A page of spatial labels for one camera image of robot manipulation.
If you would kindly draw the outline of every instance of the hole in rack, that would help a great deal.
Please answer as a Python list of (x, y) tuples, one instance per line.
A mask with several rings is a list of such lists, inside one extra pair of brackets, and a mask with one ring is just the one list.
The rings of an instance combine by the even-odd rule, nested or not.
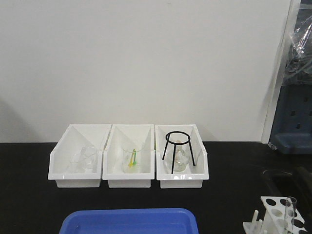
[(276, 217), (281, 217), (283, 215), (283, 213), (277, 209), (272, 209), (271, 211), (272, 211), (272, 214), (275, 215)]
[(266, 203), (268, 203), (270, 206), (275, 206), (275, 205), (276, 205), (276, 202), (275, 202), (274, 200), (272, 200), (272, 199), (267, 198), (265, 201), (266, 201)]
[(301, 222), (300, 220), (298, 220), (298, 219), (295, 219), (294, 220), (294, 225), (296, 226), (296, 227), (298, 227), (298, 228), (303, 228), (303, 222)]
[(290, 217), (293, 217), (293, 211), (289, 210), (289, 211), (288, 211), (288, 215), (289, 215)]
[(280, 203), (285, 206), (286, 205), (286, 200), (285, 199), (280, 199)]

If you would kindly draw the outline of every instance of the test tube rack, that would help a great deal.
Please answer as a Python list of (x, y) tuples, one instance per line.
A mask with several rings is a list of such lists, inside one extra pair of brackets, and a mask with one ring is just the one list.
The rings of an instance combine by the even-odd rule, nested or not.
[[(258, 218), (258, 210), (254, 211), (253, 219), (249, 222), (243, 222), (246, 234), (285, 234), (284, 227), (290, 225), (284, 220), (285, 203), (284, 196), (262, 196), (261, 201), (266, 209), (264, 219)], [(298, 210), (294, 216), (293, 234), (308, 234), (304, 228), (304, 219)]]

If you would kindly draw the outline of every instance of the glass beaker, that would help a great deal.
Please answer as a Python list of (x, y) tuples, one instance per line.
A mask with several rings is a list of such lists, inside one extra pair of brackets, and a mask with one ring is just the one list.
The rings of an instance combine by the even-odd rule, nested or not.
[(122, 148), (122, 170), (124, 173), (140, 173), (143, 148), (143, 144), (133, 144)]
[(98, 150), (94, 146), (87, 146), (81, 149), (81, 155), (83, 157), (82, 167), (85, 173), (92, 173), (96, 167), (96, 158)]

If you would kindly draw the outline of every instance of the white storage bin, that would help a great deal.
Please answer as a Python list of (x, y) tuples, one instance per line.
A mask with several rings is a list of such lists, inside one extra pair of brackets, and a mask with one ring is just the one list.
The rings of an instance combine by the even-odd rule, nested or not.
[(48, 179), (59, 188), (99, 187), (111, 124), (70, 124), (50, 155)]
[(154, 134), (152, 124), (112, 126), (103, 154), (103, 179), (108, 180), (110, 188), (151, 186), (155, 178)]
[[(166, 157), (168, 154), (173, 153), (174, 145), (168, 143), (165, 160), (162, 160), (163, 153), (166, 146), (166, 135), (172, 131), (182, 131), (187, 133), (191, 137), (191, 145), (195, 160), (195, 166), (193, 166), (189, 144), (182, 145), (182, 150), (186, 154), (189, 154), (190, 160), (186, 166), (186, 169), (182, 172), (174, 171), (171, 174), (171, 170), (166, 167)], [(201, 188), (202, 182), (209, 178), (208, 174), (208, 160), (207, 152), (204, 144), (200, 138), (196, 125), (155, 125), (156, 133), (156, 176), (157, 180), (160, 180), (161, 188)], [(177, 142), (187, 141), (185, 135), (179, 135), (182, 139), (178, 139), (177, 135), (172, 134), (170, 140)]]

